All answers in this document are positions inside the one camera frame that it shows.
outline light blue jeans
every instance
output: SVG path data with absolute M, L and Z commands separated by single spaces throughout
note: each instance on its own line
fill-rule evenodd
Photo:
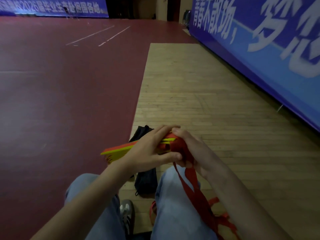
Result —
M 184 176 L 184 168 L 177 166 L 184 181 L 193 189 Z M 89 186 L 98 175 L 85 173 L 73 181 L 66 191 L 66 201 Z M 174 167 L 167 169 L 162 175 L 155 194 L 157 217 L 155 219 L 152 240 L 176 239 L 210 239 L 217 236 L 204 222 L 193 207 L 182 187 Z M 125 231 L 120 216 L 120 202 L 114 196 L 110 205 L 104 210 L 94 224 L 86 240 L 125 240 Z

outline right hand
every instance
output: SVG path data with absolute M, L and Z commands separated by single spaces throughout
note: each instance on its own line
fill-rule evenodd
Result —
M 190 153 L 194 157 L 194 168 L 195 170 L 206 180 L 209 181 L 208 176 L 214 171 L 214 167 L 217 163 L 221 163 L 220 158 L 202 141 L 202 139 L 192 136 L 188 131 L 173 128 L 172 133 L 182 138 Z M 181 167 L 191 168 L 192 164 L 189 161 L 177 161 Z

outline sneaker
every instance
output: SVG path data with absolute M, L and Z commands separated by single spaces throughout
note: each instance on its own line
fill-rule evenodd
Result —
M 134 204 L 131 200 L 123 200 L 120 204 L 120 214 L 122 216 L 126 237 L 134 234 Z

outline maroon sports floor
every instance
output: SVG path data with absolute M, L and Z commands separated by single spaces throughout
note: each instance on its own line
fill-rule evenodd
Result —
M 128 141 L 150 43 L 195 40 L 156 20 L 0 17 L 1 239 L 29 239 Z

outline wooden floorboard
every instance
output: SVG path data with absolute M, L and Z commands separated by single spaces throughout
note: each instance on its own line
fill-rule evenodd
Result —
M 286 110 L 277 113 L 278 106 L 201 45 L 153 43 L 132 134 L 139 125 L 180 124 L 202 137 L 294 239 L 320 239 L 319 138 Z M 168 167 L 157 169 L 158 178 Z M 134 193 L 127 182 L 119 195 L 134 202 L 135 232 L 151 230 L 153 199 Z

